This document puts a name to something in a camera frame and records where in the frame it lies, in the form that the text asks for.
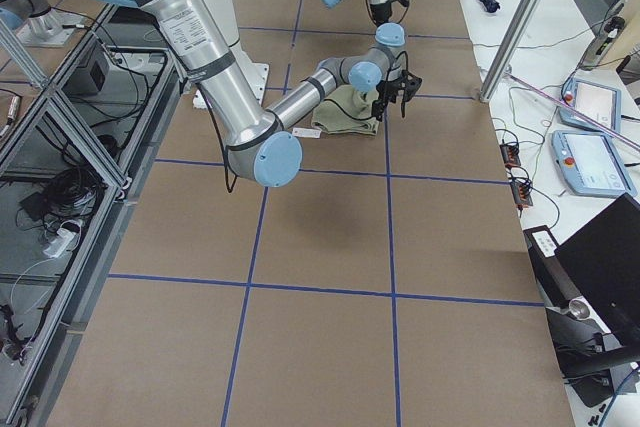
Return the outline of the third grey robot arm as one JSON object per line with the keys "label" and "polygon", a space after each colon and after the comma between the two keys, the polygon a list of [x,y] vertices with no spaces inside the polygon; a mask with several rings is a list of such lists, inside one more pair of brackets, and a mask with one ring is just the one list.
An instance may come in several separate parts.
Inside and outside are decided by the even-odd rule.
{"label": "third grey robot arm", "polygon": [[31,47],[62,47],[84,27],[81,15],[58,12],[48,0],[1,0],[1,20]]}

